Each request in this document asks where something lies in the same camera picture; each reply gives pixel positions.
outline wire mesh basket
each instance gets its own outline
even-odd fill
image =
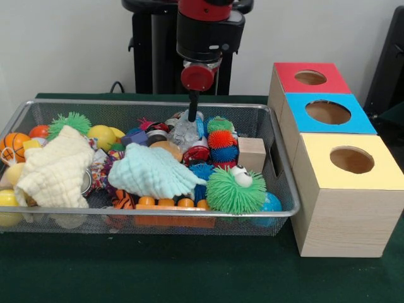
[[[22,104],[1,133],[29,133],[40,124],[50,124],[58,114],[79,112],[93,125],[104,124],[129,131],[138,119],[164,121],[184,111],[187,104],[175,102],[119,102],[90,100],[33,100]],[[275,114],[264,105],[200,104],[205,117],[224,116],[241,136],[262,138],[266,149],[263,176],[267,190],[279,198],[282,211],[234,216],[219,211],[116,210],[105,191],[92,193],[89,208],[0,207],[2,218],[19,223],[0,232],[54,232],[107,234],[201,234],[276,235],[300,207],[299,195],[287,160]]]

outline stacked wooden boxes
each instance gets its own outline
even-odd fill
[[[380,257],[404,209],[404,175],[334,64],[275,63],[275,110],[301,198],[301,256]]]

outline green tablecloth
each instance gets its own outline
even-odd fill
[[[0,302],[404,302],[403,243],[402,219],[380,259],[301,258],[290,221],[276,237],[2,234]]]

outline green puffer toy with eyes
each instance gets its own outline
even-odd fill
[[[259,211],[266,197],[265,180],[261,174],[248,173],[241,166],[215,169],[206,185],[206,198],[212,210],[233,215]]]

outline light blue washcloth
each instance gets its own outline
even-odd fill
[[[129,144],[125,157],[114,162],[108,181],[128,193],[155,199],[172,199],[191,193],[196,185],[206,185],[167,150],[136,143]]]

